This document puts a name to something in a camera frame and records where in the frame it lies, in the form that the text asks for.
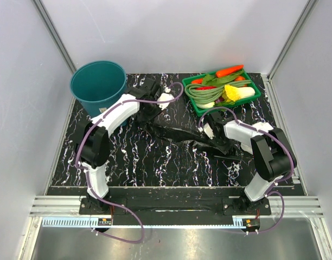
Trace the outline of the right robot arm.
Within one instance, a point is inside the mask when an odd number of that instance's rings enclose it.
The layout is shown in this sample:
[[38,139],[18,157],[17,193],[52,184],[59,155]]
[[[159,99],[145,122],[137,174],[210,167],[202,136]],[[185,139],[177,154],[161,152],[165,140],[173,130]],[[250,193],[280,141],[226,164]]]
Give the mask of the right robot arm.
[[259,122],[252,126],[237,118],[224,120],[218,112],[207,115],[205,122],[205,133],[217,146],[234,140],[253,155],[256,174],[239,198],[240,210],[250,215],[272,187],[289,178],[297,166],[286,135],[269,123]]

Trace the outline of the black trash bag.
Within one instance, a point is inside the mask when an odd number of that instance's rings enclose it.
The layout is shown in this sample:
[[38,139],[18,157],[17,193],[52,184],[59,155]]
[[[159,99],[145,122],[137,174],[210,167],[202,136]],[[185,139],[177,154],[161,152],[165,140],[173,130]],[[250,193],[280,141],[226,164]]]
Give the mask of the black trash bag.
[[231,161],[240,161],[242,157],[239,155],[239,150],[236,147],[236,154],[223,154],[217,148],[209,143],[209,139],[204,133],[196,131],[186,131],[173,127],[163,127],[159,126],[154,121],[140,121],[140,115],[135,116],[135,121],[137,125],[152,134],[153,136],[169,141],[176,142],[183,145],[189,145],[193,148],[198,148],[201,151],[208,152],[213,157],[216,157],[221,160],[231,160]]

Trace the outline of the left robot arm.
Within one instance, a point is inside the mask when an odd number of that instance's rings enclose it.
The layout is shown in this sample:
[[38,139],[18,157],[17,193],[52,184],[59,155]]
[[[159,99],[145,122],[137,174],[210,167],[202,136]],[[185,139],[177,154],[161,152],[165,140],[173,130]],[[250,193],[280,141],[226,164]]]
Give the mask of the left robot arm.
[[81,125],[75,134],[75,167],[83,170],[88,181],[87,193],[93,197],[91,208],[98,214],[106,213],[110,201],[105,198],[108,185],[105,164],[110,155],[110,136],[131,116],[149,122],[160,114],[155,103],[161,87],[147,78],[139,87],[129,87],[107,110]]

